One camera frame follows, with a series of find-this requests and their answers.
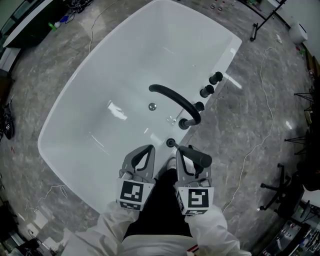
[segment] marble floor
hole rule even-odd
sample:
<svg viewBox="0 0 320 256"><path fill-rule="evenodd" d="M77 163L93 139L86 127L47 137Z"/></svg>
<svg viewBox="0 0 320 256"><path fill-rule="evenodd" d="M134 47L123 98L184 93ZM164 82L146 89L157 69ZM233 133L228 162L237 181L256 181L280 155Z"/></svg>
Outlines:
<svg viewBox="0 0 320 256"><path fill-rule="evenodd" d="M70 232L93 226L98 213L67 187L67 198L55 187L37 206L52 185L62 182L38 152L37 141L46 117L64 85L89 54L94 19L112 0L94 0L73 21L52 31L37 47L24 51L13 70L15 83L11 95L16 134L0 144L0 170L4 195L18 215L21 233L30 232L53 249L61 250ZM93 49L110 31L149 0L119 0L95 23ZM211 10L208 0L181 0L217 21L242 40L242 45L215 94L202 112L202 123L190 129L184 143L192 144L213 158L214 203L225 207L237 189L244 157L260 144L272 125L271 113L262 90L261 76L273 114L270 136L244 163L241 185L224 214L229 230L245 250L256 253L266 236L272 238L283 220L272 211L257 211L272 196L260 183L275 184L277 163L292 174L300 160L298 148L284 142L300 136L306 128L303 109L307 102L294 97L311 86L302 56L291 42L288 29L270 19L251 42L252 24L261 18L238 1L227 0L222 11ZM282 44L274 39L280 35Z"/></svg>

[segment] freestanding bathtub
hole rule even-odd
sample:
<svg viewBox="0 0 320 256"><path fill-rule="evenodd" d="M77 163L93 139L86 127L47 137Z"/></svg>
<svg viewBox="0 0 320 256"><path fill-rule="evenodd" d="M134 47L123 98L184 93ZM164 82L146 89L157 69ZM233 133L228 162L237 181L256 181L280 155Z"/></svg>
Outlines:
<svg viewBox="0 0 320 256"><path fill-rule="evenodd" d="M110 32L86 57L54 103L38 139L41 156L88 205L103 212L116 198L116 178L127 153L155 147L154 175L188 130L191 116L150 92L159 84L191 103L225 73L241 40L210 18L171 0L154 0ZM156 110L150 111L150 103Z"/></svg>

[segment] black faucet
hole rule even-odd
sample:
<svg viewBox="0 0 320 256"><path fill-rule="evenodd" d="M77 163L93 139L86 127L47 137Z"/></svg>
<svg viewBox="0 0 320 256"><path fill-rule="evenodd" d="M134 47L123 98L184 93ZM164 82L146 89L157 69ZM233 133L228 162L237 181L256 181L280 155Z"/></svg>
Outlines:
<svg viewBox="0 0 320 256"><path fill-rule="evenodd" d="M160 93L164 96L167 96L169 99L173 100L174 102L178 103L181 107L183 107L193 117L193 119L190 119L190 120L182 118L179 121L179 127L182 130L186 130L190 126L196 126L200 124L201 116L198 110L189 101L187 101L184 97L182 97L179 93L160 84L150 85L149 91Z"/></svg>

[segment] bathtub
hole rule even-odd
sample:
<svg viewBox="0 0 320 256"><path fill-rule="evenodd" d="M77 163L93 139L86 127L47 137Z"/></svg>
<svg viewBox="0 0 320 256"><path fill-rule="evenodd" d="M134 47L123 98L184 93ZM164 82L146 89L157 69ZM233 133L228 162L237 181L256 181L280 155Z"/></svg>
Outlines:
<svg viewBox="0 0 320 256"><path fill-rule="evenodd" d="M188 130L191 116L171 99L150 92L159 84L191 103L223 74L241 40L210 18L171 0L154 0L110 32L85 58L54 103L38 149L56 175L102 213L116 198L116 178L127 153L155 147L154 176ZM150 111L149 104L156 104Z"/></svg>

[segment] black pants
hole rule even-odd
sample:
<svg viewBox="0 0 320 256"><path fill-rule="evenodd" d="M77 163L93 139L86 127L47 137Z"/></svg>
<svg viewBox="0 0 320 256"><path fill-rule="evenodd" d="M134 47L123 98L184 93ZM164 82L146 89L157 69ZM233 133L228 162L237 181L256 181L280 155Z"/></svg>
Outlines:
<svg viewBox="0 0 320 256"><path fill-rule="evenodd" d="M167 170L156 181L152 193L136 222L131 223L124 238L132 235L180 235L191 237L185 222L174 184L178 180L176 169Z"/></svg>

